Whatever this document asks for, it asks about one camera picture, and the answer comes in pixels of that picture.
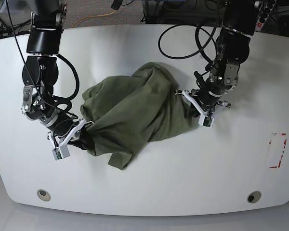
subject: power strip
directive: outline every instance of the power strip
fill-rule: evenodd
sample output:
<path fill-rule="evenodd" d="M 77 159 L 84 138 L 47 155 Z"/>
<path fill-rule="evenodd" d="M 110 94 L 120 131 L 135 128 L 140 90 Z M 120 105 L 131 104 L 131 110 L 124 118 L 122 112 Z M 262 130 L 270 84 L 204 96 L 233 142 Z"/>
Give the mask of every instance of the power strip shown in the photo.
<path fill-rule="evenodd" d="M 266 20 L 269 18 L 270 13 L 274 9 L 276 2 L 276 0 L 268 0 L 267 3 L 264 4 L 261 10 L 260 17 L 256 24 L 256 31 L 259 32 L 262 30 L 264 24 L 266 23 Z"/>

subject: wire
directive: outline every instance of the wire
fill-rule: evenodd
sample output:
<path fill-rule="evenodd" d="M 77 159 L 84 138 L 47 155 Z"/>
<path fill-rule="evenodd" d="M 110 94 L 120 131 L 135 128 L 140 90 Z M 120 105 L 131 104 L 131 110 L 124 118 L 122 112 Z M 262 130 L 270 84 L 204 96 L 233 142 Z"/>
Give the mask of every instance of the wire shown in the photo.
<path fill-rule="evenodd" d="M 178 4 L 178 5 L 172 4 L 172 3 L 170 3 L 169 1 L 165 1 L 164 4 L 165 4 L 165 5 L 169 5 L 172 9 L 178 9 L 180 6 L 182 6 L 183 1 L 182 1 L 180 4 Z"/>
<path fill-rule="evenodd" d="M 24 23 L 20 23 L 19 25 L 21 25 L 20 27 L 19 27 L 19 30 L 18 30 L 18 34 L 19 34 L 19 32 L 20 32 L 20 30 L 24 27 L 24 26 L 26 26 L 26 25 L 29 25 L 30 24 L 30 20 L 29 20 L 29 22 L 28 21 L 26 21 L 26 22 L 24 22 Z"/>
<path fill-rule="evenodd" d="M 60 121 L 60 122 L 54 127 L 54 129 L 53 129 L 53 141 L 54 141 L 54 146 L 55 146 L 55 148 L 58 147 L 58 143 L 57 143 L 57 141 L 56 141 L 56 139 L 55 139 L 55 132 L 56 132 L 58 126 L 59 126 L 60 124 L 64 123 L 64 122 L 67 122 L 67 121 L 70 121 L 70 120 L 73 120 L 73 119 L 71 118 L 71 119 L 62 120 L 62 121 Z"/>
<path fill-rule="evenodd" d="M 196 9 L 197 6 L 198 6 L 198 0 L 196 0 L 196 4 L 192 7 L 192 10 Z"/>
<path fill-rule="evenodd" d="M 107 14 L 93 15 L 93 16 L 87 16 L 87 17 L 81 18 L 81 19 L 79 19 L 77 22 L 75 22 L 75 23 L 72 25 L 72 28 L 74 28 L 78 23 L 80 23 L 80 22 L 83 21 L 83 20 L 86 20 L 86 19 L 89 19 L 89 18 L 98 18 L 98 17 L 110 16 L 110 15 L 114 14 L 115 12 L 116 12 L 116 11 L 113 11 L 113 12 L 107 13 Z"/>
<path fill-rule="evenodd" d="M 128 6 L 128 5 L 132 4 L 133 2 L 134 1 L 131 1 L 131 2 L 127 3 L 127 4 L 121 4 L 121 6 Z"/>
<path fill-rule="evenodd" d="M 210 11 L 216 11 L 216 10 L 217 10 L 217 7 L 216 7 L 216 9 L 210 8 L 209 5 L 208 5 L 208 1 L 209 1 L 209 2 L 214 2 L 216 5 L 217 5 L 217 2 L 216 2 L 215 0 L 204 0 L 204 4 L 205 4 L 206 8 L 208 8 Z M 219 9 L 221 9 L 221 8 L 223 7 L 223 3 L 220 2 L 219 5 L 220 5 Z"/>
<path fill-rule="evenodd" d="M 182 60 L 182 59 L 187 59 L 187 58 L 191 58 L 199 53 L 201 53 L 204 57 L 206 57 L 206 60 L 209 62 L 209 64 L 211 64 L 211 67 L 209 68 L 209 70 L 207 70 L 205 73 L 202 74 L 202 76 L 204 76 L 205 74 L 207 74 L 210 70 L 212 70 L 214 68 L 214 64 L 215 62 L 217 61 L 217 56 L 218 56 L 218 52 L 217 52 L 217 46 L 216 46 L 216 43 L 213 39 L 213 36 L 215 34 L 215 31 L 217 29 L 217 26 L 218 26 L 218 21 L 219 21 L 219 11 L 220 11 L 220 8 L 217 8 L 217 16 L 216 16 L 216 23 L 214 24 L 214 27 L 213 27 L 213 30 L 212 30 L 212 33 L 209 34 L 206 30 L 202 29 L 202 26 L 204 24 L 207 23 L 207 21 L 205 22 L 202 22 L 200 23 L 199 25 L 190 25 L 190 26 L 194 26 L 196 27 L 196 31 L 195 31 L 195 40 L 196 40 L 196 44 L 197 44 L 197 47 L 198 47 L 198 51 L 195 52 L 195 53 L 192 53 L 190 55 L 187 55 L 187 56 L 182 56 L 182 57 L 175 57 L 175 56 L 170 56 L 170 55 L 167 55 L 165 52 L 163 52 L 163 50 L 161 49 L 161 46 L 160 46 L 160 43 L 161 43 L 161 39 L 163 38 L 163 36 L 168 32 L 170 31 L 171 29 L 173 28 L 176 28 L 176 27 L 179 27 L 179 26 L 183 26 L 183 25 L 174 25 L 174 26 L 171 26 L 170 28 L 166 29 L 159 37 L 158 39 L 158 49 L 159 51 L 161 52 L 162 55 L 164 55 L 165 57 L 167 58 L 170 58 L 170 59 L 175 59 L 175 60 Z M 206 41 L 206 43 L 201 46 L 200 44 L 200 41 L 199 41 L 199 31 L 200 30 L 203 30 L 205 31 L 208 35 L 209 35 L 209 38 L 208 40 Z M 214 62 L 212 62 L 212 60 L 204 53 L 204 49 L 207 47 L 207 45 L 210 43 L 210 41 L 213 40 L 213 43 L 214 43 L 214 46 L 215 46 L 215 51 L 216 51 L 216 56 L 215 56 L 215 59 L 214 59 Z"/>
<path fill-rule="evenodd" d="M 70 97 L 67 97 L 67 98 L 63 98 L 63 97 L 58 97 L 58 96 L 53 96 L 53 98 L 55 100 L 60 100 L 60 99 L 64 99 L 64 100 L 68 100 L 68 101 L 71 101 L 73 100 L 77 95 L 78 95 L 78 92 L 79 92 L 79 77 L 78 77 L 78 74 L 77 74 L 77 71 L 75 69 L 75 67 L 71 64 L 71 62 L 69 60 L 67 60 L 65 57 L 63 57 L 62 55 L 57 55 L 57 57 L 59 59 L 61 59 L 63 62 L 65 62 L 69 68 L 71 68 L 72 72 L 73 72 L 73 75 L 74 75 L 74 78 L 75 78 L 75 82 L 76 82 L 76 87 L 75 87 L 75 91 L 74 93 L 70 96 Z"/>
<path fill-rule="evenodd" d="M 27 72 L 28 72 L 28 75 L 29 75 L 29 77 L 30 77 L 30 80 L 31 80 L 31 82 L 33 83 L 33 86 L 34 86 L 35 90 L 37 91 L 37 94 L 41 97 L 41 99 L 45 102 L 46 105 L 48 105 L 48 106 L 50 106 L 50 107 L 52 107 L 52 108 L 54 108 L 54 109 L 57 109 L 57 110 L 59 110 L 59 111 L 61 111 L 61 112 L 64 112 L 65 114 L 69 114 L 69 115 L 71 115 L 74 119 L 77 119 L 78 116 L 75 115 L 74 113 L 66 112 L 65 110 L 62 110 L 61 108 L 58 108 L 58 107 L 55 107 L 55 106 L 51 105 L 50 103 L 46 102 L 46 101 L 43 99 L 41 93 L 39 92 L 39 89 L 38 89 L 37 85 L 36 85 L 35 82 L 33 81 L 33 78 L 32 78 L 32 76 L 31 76 L 31 73 L 30 73 L 30 71 L 29 71 L 29 69 L 28 69 L 28 66 L 27 66 L 26 62 L 25 62 L 24 56 L 23 56 L 23 54 L 22 54 L 22 52 L 21 52 L 21 50 L 20 50 L 20 47 L 19 47 L 19 44 L 18 44 L 18 41 L 17 41 L 17 38 L 16 38 L 16 34 L 15 34 L 15 31 L 14 31 L 14 27 L 13 27 L 13 22 L 12 22 L 12 19 L 11 19 L 11 14 L 10 14 L 10 8 L 9 8 L 8 1 L 6 1 L 6 9 L 7 9 L 7 11 L 8 11 L 9 20 L 10 20 L 10 23 L 11 23 L 13 35 L 14 35 L 15 42 L 16 42 L 16 45 L 17 45 L 17 47 L 18 47 L 20 56 L 21 56 L 21 58 L 22 58 L 22 60 L 23 60 L 23 63 L 24 63 L 24 65 L 25 65 L 25 69 L 26 69 Z"/>
<path fill-rule="evenodd" d="M 217 29 L 217 23 L 214 25 L 213 27 L 213 30 L 212 30 L 212 33 L 210 34 L 207 42 L 201 47 L 199 48 L 199 50 L 193 54 L 190 54 L 190 55 L 187 55 L 187 56 L 182 56 L 182 57 L 175 57 L 175 56 L 170 56 L 170 55 L 167 55 L 165 52 L 163 52 L 163 50 L 161 49 L 161 46 L 160 46 L 160 42 L 161 42 L 161 39 L 163 38 L 163 36 L 168 32 L 170 31 L 171 29 L 173 28 L 176 28 L 176 27 L 179 27 L 179 26 L 183 26 L 183 25 L 174 25 L 174 26 L 171 26 L 170 28 L 168 28 L 167 30 L 165 30 L 159 37 L 158 39 L 158 49 L 159 51 L 162 53 L 162 55 L 164 55 L 165 57 L 169 58 L 169 59 L 176 59 L 176 60 L 181 60 L 181 59 L 187 59 L 187 58 L 191 58 L 199 53 L 201 53 L 205 48 L 206 46 L 210 43 L 210 41 L 212 40 L 214 34 L 215 34 L 215 31 Z"/>
<path fill-rule="evenodd" d="M 144 17 L 142 18 L 142 20 L 140 20 L 141 23 L 143 23 L 145 21 L 145 11 L 144 11 Z"/>
<path fill-rule="evenodd" d="M 273 13 L 270 13 L 270 14 L 277 14 L 277 13 L 284 13 L 284 12 L 289 12 L 289 10 L 287 10 L 287 11 L 279 11 L 279 12 L 273 12 Z"/>
<path fill-rule="evenodd" d="M 28 19 L 27 21 L 23 22 L 23 23 L 19 23 L 19 24 L 16 24 L 14 25 L 14 30 L 17 30 L 19 27 L 22 27 L 22 26 L 25 26 L 25 25 L 28 25 L 31 23 L 31 19 Z"/>
<path fill-rule="evenodd" d="M 278 21 L 276 21 L 276 20 L 273 18 L 272 15 L 269 15 L 269 16 L 270 16 L 270 18 L 278 25 Z"/>

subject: screw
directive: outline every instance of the screw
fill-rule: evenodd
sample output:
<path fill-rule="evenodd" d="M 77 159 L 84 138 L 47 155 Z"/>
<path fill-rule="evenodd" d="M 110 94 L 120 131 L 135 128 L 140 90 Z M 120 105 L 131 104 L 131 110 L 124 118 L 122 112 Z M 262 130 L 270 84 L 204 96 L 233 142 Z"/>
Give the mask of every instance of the screw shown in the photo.
<path fill-rule="evenodd" d="M 34 105 L 34 106 L 39 105 L 39 100 L 35 100 L 34 103 L 33 103 L 33 105 Z"/>
<path fill-rule="evenodd" d="M 217 79 L 217 76 L 213 75 L 213 76 L 210 77 L 210 82 L 214 83 L 216 81 L 216 79 Z"/>

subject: yellow cable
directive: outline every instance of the yellow cable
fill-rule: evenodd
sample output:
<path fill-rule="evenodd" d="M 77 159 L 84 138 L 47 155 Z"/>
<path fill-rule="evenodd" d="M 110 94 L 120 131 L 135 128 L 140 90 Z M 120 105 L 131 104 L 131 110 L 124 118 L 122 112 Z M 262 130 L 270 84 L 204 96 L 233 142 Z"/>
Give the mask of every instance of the yellow cable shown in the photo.
<path fill-rule="evenodd" d="M 113 11 L 113 12 L 107 13 L 107 14 L 101 14 L 101 15 L 94 15 L 94 16 L 84 17 L 84 18 L 82 18 L 82 19 L 79 19 L 77 22 L 75 22 L 75 23 L 72 25 L 72 28 L 74 28 L 78 23 L 80 23 L 81 21 L 83 21 L 83 20 L 85 20 L 85 19 L 109 16 L 109 15 L 114 14 L 115 12 L 116 12 L 116 11 Z"/>

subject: metal bracket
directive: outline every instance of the metal bracket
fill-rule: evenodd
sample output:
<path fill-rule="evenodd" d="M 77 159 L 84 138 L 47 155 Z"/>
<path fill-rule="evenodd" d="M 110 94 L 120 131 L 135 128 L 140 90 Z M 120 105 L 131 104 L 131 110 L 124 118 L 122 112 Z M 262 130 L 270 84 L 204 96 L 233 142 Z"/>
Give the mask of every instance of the metal bracket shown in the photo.
<path fill-rule="evenodd" d="M 60 140 L 59 146 L 56 147 L 55 140 L 53 139 L 53 132 L 48 132 L 48 139 L 52 143 L 53 149 L 53 156 L 55 160 L 64 159 L 70 156 L 70 153 L 67 148 L 67 143 L 74 137 L 74 135 L 80 131 L 83 126 L 85 126 L 88 122 L 85 119 L 81 119 L 79 124 L 76 125 L 74 128 L 70 130 L 70 132 Z"/>
<path fill-rule="evenodd" d="M 221 107 L 219 107 L 214 112 L 214 115 L 208 116 L 208 113 L 205 112 L 201 108 L 201 106 L 197 103 L 197 101 L 189 95 L 189 92 L 187 90 L 180 91 L 180 93 L 177 93 L 177 94 L 183 95 L 189 102 L 191 102 L 193 104 L 193 106 L 200 113 L 200 118 L 199 118 L 198 124 L 201 125 L 201 126 L 204 126 L 204 127 L 209 127 L 209 128 L 213 127 L 214 120 L 215 120 L 215 116 L 214 115 L 216 115 L 217 113 L 221 112 L 226 107 L 230 107 L 231 106 L 231 104 L 229 104 L 229 102 L 227 102 L 227 101 L 219 102 Z"/>
<path fill-rule="evenodd" d="M 23 107 L 25 112 L 30 111 L 30 107 L 32 105 L 32 94 L 33 94 L 33 86 L 26 85 L 24 86 L 24 103 Z"/>
<path fill-rule="evenodd" d="M 234 86 L 237 84 L 236 77 L 237 77 L 239 68 L 240 68 L 239 63 L 228 61 L 225 74 L 224 74 L 224 84 L 226 86 L 229 86 L 229 85 Z"/>

